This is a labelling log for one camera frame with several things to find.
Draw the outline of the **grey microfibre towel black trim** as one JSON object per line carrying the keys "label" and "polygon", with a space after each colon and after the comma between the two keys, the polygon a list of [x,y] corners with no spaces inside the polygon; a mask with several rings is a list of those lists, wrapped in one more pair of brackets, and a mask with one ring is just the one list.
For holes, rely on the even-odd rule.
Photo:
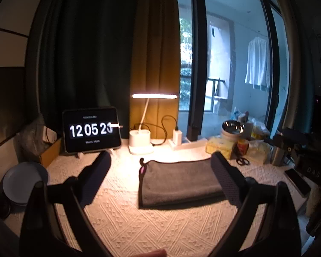
{"label": "grey microfibre towel black trim", "polygon": [[226,199],[210,159],[162,163],[140,159],[138,207],[182,209]]}

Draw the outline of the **cardboard box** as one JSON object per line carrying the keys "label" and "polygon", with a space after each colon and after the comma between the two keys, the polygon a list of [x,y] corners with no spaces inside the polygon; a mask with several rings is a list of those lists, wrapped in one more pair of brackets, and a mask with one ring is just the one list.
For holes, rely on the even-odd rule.
{"label": "cardboard box", "polygon": [[58,139],[54,144],[52,144],[48,149],[46,149],[39,156],[39,161],[47,168],[60,154],[62,147],[62,139]]}

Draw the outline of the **stainless steel tumbler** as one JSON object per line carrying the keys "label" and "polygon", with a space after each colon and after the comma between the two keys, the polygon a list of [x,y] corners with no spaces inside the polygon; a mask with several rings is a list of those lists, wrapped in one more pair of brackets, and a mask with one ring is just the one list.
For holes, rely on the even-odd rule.
{"label": "stainless steel tumbler", "polygon": [[274,141],[270,163],[273,166],[283,166],[285,152],[286,151],[283,149],[283,141]]}

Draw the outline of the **yellow lidded jar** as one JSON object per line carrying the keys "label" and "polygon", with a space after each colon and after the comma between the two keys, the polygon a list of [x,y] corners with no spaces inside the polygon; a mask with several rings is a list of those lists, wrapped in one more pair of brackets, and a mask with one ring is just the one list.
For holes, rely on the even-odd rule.
{"label": "yellow lidded jar", "polygon": [[238,139],[236,145],[241,156],[247,153],[249,148],[249,141],[247,139]]}

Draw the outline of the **yellow tissue box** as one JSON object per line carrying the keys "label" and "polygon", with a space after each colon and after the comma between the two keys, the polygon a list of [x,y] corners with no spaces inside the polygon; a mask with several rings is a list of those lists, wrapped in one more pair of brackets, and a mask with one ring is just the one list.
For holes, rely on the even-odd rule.
{"label": "yellow tissue box", "polygon": [[207,141],[205,151],[208,154],[213,154],[214,152],[219,151],[222,153],[224,158],[230,160],[234,151],[235,144],[236,142],[230,141],[219,136],[212,137]]}

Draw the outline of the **white ceramic bowl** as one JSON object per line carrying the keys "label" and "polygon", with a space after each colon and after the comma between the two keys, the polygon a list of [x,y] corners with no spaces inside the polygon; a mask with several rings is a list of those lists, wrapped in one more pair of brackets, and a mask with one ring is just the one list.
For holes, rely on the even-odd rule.
{"label": "white ceramic bowl", "polygon": [[222,129],[221,130],[221,137],[226,140],[236,142],[238,139],[240,139],[242,137],[242,134],[240,132],[230,133],[230,132],[227,132],[224,129]]}

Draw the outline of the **tablet showing clock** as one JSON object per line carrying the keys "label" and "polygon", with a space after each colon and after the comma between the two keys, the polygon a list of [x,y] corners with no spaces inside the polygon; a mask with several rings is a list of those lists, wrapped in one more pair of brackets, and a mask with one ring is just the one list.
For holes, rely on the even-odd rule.
{"label": "tablet showing clock", "polygon": [[68,110],[62,115],[62,129],[68,154],[116,149],[122,145],[115,107]]}

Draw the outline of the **magenta towel black trim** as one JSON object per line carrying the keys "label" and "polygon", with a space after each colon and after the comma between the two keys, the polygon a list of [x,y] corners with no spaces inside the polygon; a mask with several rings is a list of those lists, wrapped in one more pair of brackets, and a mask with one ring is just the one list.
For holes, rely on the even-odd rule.
{"label": "magenta towel black trim", "polygon": [[145,170],[145,167],[142,166],[142,167],[140,168],[140,174],[141,174],[141,175],[144,173],[144,170]]}

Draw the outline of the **stainless steel bowl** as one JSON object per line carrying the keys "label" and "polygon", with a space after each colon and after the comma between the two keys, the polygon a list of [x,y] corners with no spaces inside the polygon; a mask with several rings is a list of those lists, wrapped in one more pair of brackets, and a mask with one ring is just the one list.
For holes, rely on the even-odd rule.
{"label": "stainless steel bowl", "polygon": [[227,120],[222,123],[222,129],[226,133],[240,135],[244,132],[245,126],[236,120]]}

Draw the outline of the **white power strip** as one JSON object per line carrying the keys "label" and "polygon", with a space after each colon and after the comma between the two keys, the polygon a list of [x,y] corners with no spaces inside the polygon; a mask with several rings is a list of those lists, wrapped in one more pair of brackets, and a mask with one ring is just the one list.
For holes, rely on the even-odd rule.
{"label": "white power strip", "polygon": [[168,144],[172,150],[176,151],[176,150],[188,150],[188,149],[196,149],[198,147],[205,147],[207,141],[208,140],[206,138],[199,139],[199,140],[196,140],[193,142],[189,141],[188,139],[184,139],[182,144],[176,146],[173,143],[173,141],[171,139],[169,139]]}

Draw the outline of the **black power adapter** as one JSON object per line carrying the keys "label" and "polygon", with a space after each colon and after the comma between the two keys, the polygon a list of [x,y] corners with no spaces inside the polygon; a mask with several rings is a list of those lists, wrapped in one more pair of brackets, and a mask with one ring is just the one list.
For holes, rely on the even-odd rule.
{"label": "black power adapter", "polygon": [[189,125],[187,129],[187,139],[191,142],[198,140],[199,128],[195,125]]}

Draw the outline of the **white usb charger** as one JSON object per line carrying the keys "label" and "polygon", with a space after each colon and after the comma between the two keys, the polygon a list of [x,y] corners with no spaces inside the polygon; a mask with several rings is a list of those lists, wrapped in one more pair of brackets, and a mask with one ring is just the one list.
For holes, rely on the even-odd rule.
{"label": "white usb charger", "polygon": [[172,137],[172,142],[175,146],[180,146],[181,143],[182,143],[182,131],[180,131],[178,129],[178,127],[176,127],[174,130],[173,130],[173,137]]}

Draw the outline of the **white hanging shirt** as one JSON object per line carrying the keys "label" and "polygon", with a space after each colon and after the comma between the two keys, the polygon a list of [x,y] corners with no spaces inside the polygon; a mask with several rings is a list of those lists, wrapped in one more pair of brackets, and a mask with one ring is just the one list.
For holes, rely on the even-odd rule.
{"label": "white hanging shirt", "polygon": [[270,89],[270,52],[266,39],[256,37],[248,45],[245,83],[253,89],[268,92]]}

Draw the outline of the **mustard yellow curtain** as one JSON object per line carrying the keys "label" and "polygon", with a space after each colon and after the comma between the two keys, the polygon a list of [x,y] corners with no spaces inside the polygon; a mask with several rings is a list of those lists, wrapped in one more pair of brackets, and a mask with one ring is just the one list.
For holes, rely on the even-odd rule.
{"label": "mustard yellow curtain", "polygon": [[[179,94],[180,22],[177,0],[138,0],[130,93]],[[130,99],[130,127],[144,122],[151,138],[172,137],[165,115],[177,117],[179,99]]]}

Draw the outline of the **black handled scissors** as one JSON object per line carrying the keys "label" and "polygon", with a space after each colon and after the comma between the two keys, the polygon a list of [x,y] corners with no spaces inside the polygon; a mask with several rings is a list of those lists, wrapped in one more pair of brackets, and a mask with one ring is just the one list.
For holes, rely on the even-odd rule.
{"label": "black handled scissors", "polygon": [[235,153],[236,155],[236,163],[240,166],[250,165],[250,161],[243,157],[240,153]]}

